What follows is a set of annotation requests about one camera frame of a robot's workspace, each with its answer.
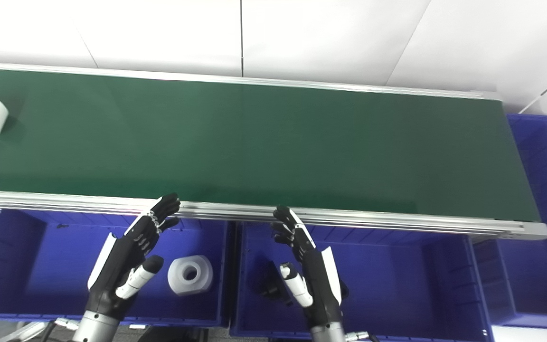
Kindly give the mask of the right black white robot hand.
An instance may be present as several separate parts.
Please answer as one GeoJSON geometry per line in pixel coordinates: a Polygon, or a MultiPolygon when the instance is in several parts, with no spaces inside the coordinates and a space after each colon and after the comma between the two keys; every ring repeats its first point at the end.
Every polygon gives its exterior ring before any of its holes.
{"type": "Polygon", "coordinates": [[[303,309],[308,328],[314,333],[341,330],[342,282],[331,247],[318,249],[308,228],[291,208],[278,206],[273,216],[275,241],[290,247],[296,260],[280,264],[280,275],[303,309]]]}

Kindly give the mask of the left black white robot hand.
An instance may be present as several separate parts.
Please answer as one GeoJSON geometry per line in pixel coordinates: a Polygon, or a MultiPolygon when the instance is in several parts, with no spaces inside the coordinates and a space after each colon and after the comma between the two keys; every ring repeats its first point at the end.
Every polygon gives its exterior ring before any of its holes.
{"type": "Polygon", "coordinates": [[[110,235],[89,278],[89,299],[85,310],[121,321],[133,306],[138,292],[119,297],[131,273],[149,260],[160,234],[179,223],[180,199],[170,193],[141,212],[121,237],[110,235]]]}

